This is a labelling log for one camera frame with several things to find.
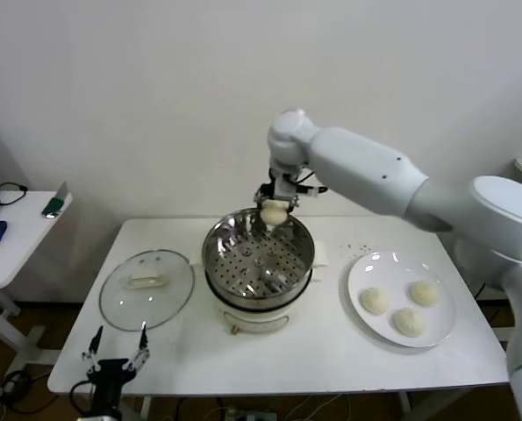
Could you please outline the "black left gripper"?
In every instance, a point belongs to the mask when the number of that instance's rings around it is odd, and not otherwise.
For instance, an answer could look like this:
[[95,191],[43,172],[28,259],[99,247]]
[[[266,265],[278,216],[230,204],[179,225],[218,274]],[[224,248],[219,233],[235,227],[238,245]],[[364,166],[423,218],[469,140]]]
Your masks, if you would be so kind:
[[91,407],[117,408],[123,387],[133,380],[133,372],[139,372],[149,358],[147,322],[143,321],[141,324],[138,350],[130,360],[97,361],[102,334],[103,327],[100,326],[90,340],[89,348],[82,352],[82,360],[88,365],[88,380],[95,387]]

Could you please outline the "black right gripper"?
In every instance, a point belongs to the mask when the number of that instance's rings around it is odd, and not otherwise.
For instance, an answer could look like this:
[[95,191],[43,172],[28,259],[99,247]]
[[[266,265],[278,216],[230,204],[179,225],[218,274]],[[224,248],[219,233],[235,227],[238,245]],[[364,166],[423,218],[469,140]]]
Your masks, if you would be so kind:
[[299,205],[298,189],[300,186],[301,168],[293,168],[283,172],[275,168],[268,171],[269,186],[260,186],[254,194],[254,202],[261,206],[266,200],[289,200],[287,213],[291,214]]

